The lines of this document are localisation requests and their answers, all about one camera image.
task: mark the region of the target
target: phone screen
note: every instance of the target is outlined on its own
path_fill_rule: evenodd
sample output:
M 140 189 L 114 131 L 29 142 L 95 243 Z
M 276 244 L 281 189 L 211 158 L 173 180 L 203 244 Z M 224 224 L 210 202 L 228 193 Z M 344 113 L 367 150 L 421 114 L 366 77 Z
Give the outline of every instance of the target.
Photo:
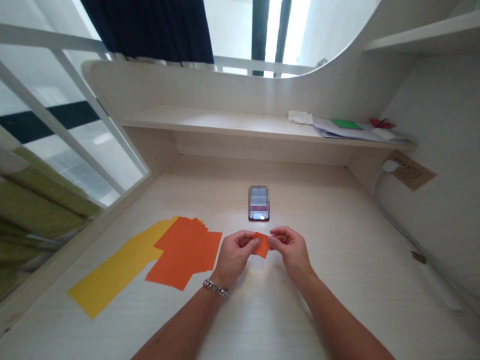
M 253 221 L 270 219 L 269 189 L 266 186 L 250 186 L 248 199 L 248 218 Z

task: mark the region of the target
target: green curtain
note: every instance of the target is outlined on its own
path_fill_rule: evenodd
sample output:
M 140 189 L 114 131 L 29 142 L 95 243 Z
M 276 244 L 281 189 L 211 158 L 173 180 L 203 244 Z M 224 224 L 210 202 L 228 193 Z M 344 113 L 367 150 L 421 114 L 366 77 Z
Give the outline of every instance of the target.
M 48 239 L 86 225 L 101 208 L 0 127 L 0 299 Z

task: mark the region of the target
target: white cable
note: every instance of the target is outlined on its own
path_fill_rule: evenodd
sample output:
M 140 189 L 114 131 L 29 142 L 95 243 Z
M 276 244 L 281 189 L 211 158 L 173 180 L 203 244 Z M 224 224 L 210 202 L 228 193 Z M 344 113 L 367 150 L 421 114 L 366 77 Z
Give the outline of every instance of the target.
M 425 248 L 420 245 L 420 243 L 413 237 L 411 236 L 408 232 L 406 232 L 396 221 L 393 217 L 390 216 L 390 214 L 385 210 L 384 206 L 380 202 L 379 199 L 379 188 L 380 188 L 380 183 L 384 178 L 387 177 L 389 173 L 388 172 L 382 172 L 381 175 L 378 177 L 378 180 L 376 181 L 375 184 L 375 189 L 373 191 L 373 198 L 375 199 L 376 203 L 378 204 L 378 207 L 380 208 L 380 211 L 382 214 L 386 217 L 386 219 L 404 236 L 406 237 L 413 245 L 417 247 L 420 252 L 422 252 L 423 256 L 427 259 L 427 261 L 448 281 L 450 281 L 452 284 L 454 284 L 456 287 L 467 293 L 469 296 L 471 296 L 473 299 L 480 301 L 480 296 L 475 294 L 473 291 L 471 291 L 469 288 L 466 286 L 462 285 L 458 281 L 456 281 L 454 278 L 452 278 L 450 275 L 448 275 L 430 256 L 430 254 L 425 250 Z

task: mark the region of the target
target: power plug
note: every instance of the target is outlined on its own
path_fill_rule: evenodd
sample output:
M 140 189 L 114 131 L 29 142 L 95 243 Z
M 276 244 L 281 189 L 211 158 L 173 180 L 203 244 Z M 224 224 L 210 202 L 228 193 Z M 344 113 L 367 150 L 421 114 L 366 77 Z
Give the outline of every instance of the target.
M 387 173 L 393 173 L 399 167 L 400 167 L 400 163 L 398 161 L 395 161 L 395 160 L 387 160 L 381 166 L 383 171 L 385 171 Z

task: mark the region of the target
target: metal bracelet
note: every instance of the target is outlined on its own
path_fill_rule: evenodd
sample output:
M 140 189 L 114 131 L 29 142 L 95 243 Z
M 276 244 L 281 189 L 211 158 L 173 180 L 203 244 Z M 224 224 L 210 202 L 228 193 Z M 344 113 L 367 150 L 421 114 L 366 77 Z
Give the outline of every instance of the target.
M 217 293 L 219 293 L 220 295 L 222 295 L 224 298 L 226 298 L 226 297 L 229 295 L 229 291 L 228 291 L 227 289 L 218 287 L 217 285 L 215 285 L 215 284 L 213 283 L 213 281 L 211 281 L 211 280 L 209 280 L 209 279 L 206 279 L 206 280 L 203 282 L 203 287 L 204 287 L 204 288 L 207 288 L 207 289 L 212 289 L 213 291 L 216 291 Z

